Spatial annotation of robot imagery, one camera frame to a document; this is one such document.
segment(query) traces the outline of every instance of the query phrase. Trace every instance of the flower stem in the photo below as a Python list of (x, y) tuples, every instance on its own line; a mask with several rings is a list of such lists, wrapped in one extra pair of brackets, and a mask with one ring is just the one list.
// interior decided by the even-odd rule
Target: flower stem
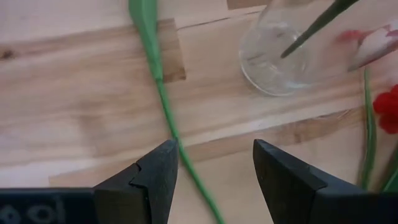
[(164, 109), (164, 114), (167, 120), (167, 124), (169, 125), (170, 132), (172, 133), (172, 136), (174, 139), (178, 141), (178, 149), (179, 149), (179, 154), (180, 158), (182, 159), (183, 164), (185, 165), (185, 168), (188, 170), (188, 173), (191, 175), (196, 187), (202, 194), (203, 198), (205, 199), (207, 205), (209, 206), (211, 212), (213, 213), (216, 222), (218, 224), (224, 224), (225, 221), (221, 215), (220, 210), (217, 207), (217, 204), (215, 202), (215, 199), (213, 196), (210, 194), (210, 192), (206, 189), (204, 183), (202, 182), (201, 178), (199, 177), (198, 173), (196, 172), (192, 161), (190, 160), (186, 150), (184, 149), (184, 146), (181, 142), (181, 137), (177, 129), (177, 125), (175, 124), (174, 117), (172, 114), (172, 110), (170, 107), (170, 102), (169, 99), (167, 98), (167, 92), (164, 87), (164, 84), (162, 81), (157, 81), (157, 90), (159, 92), (159, 96), (162, 102), (162, 106)]
[(376, 122), (374, 119), (374, 111), (372, 107), (372, 99), (369, 87), (369, 72), (365, 68), (364, 72), (364, 90), (365, 90), (365, 110), (366, 110), (366, 152), (364, 164), (361, 174), (361, 187), (368, 189), (370, 176), (374, 166), (374, 157), (376, 155)]
[(382, 185), (383, 192), (398, 192), (398, 143), (388, 171), (387, 181)]

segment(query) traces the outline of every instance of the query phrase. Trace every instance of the red flower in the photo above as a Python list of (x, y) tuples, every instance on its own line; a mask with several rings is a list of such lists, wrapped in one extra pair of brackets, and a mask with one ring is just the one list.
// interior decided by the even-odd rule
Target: red flower
[(398, 85), (381, 93), (373, 102), (374, 111), (381, 115), (380, 127), (389, 134), (398, 133)]
[(346, 30), (336, 37), (337, 42), (346, 42), (351, 40), (359, 40), (362, 38), (360, 30)]

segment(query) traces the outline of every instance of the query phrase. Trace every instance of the flower petal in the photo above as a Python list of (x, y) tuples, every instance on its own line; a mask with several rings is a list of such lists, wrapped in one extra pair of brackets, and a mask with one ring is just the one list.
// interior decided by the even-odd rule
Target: flower petal
[(381, 93), (373, 102), (373, 109), (378, 114), (389, 112), (389, 105), (394, 102), (391, 93)]
[(391, 89), (391, 94), (394, 96), (394, 97), (396, 97), (397, 98), (397, 100), (398, 100), (398, 85), (394, 85), (394, 87), (392, 87), (392, 89)]
[(347, 42), (352, 40), (359, 40), (362, 37), (360, 30), (346, 30), (336, 37), (337, 42)]
[(388, 134), (398, 133), (398, 117), (390, 114), (382, 115), (379, 121), (380, 127)]

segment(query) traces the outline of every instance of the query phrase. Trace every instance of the wood grain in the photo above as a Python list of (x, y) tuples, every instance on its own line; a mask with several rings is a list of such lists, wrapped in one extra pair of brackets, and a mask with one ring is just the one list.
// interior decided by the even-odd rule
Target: wood grain
[[(251, 148), (254, 139), (266, 139), (266, 141), (277, 146), (298, 145), (331, 135), (341, 129), (361, 123), (363, 120), (363, 109), (356, 108), (252, 133), (204, 142), (187, 147), (186, 150), (193, 162), (200, 162), (247, 151)], [(128, 159), (126, 161), (56, 175), (50, 178), (50, 183), (56, 187), (92, 187), (123, 170), (137, 159)]]
[[(173, 20), (159, 23), (159, 39), (165, 82), (184, 80)], [(133, 27), (3, 44), (0, 55), (5, 56), (0, 60), (0, 129), (4, 138), (0, 154), (8, 158), (0, 164), (9, 164), (12, 157), (20, 162), (35, 161), (40, 159), (33, 155), (38, 150), (47, 159), (57, 152), (76, 157), (87, 154), (79, 152), (87, 144), (94, 147), (88, 154), (109, 154), (118, 150), (114, 142), (125, 147), (126, 141), (135, 141), (123, 139), (121, 133), (116, 138), (109, 136), (115, 125), (133, 129), (121, 119), (139, 120), (138, 126), (147, 126), (143, 122), (152, 114), (162, 119), (160, 111), (136, 116), (148, 107), (156, 110), (160, 106)], [(27, 148), (32, 154), (24, 152)]]
[[(127, 3), (128, 0), (2, 0), (0, 43), (130, 26)], [(158, 18), (162, 20), (227, 10), (225, 0), (158, 0)]]
[(228, 9), (241, 9), (245, 7), (268, 5), (272, 0), (226, 0)]

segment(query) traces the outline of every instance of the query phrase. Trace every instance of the wooden table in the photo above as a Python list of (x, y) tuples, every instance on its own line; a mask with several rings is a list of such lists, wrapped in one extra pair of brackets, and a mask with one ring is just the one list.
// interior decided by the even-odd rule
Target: wooden table
[[(252, 163), (256, 138), (352, 183), (363, 158), (360, 71), (283, 98), (264, 96), (245, 80), (239, 41), (262, 4), (159, 0), (165, 81), (178, 127), (228, 223), (272, 223)], [(0, 187), (92, 186), (169, 138), (126, 6), (0, 2)], [(390, 21), (397, 7), (395, 0), (356, 6), (372, 12), (370, 27)], [(374, 95), (391, 85), (397, 56), (370, 66)], [(374, 188), (395, 143), (379, 130)], [(170, 223), (213, 223), (184, 168)]]

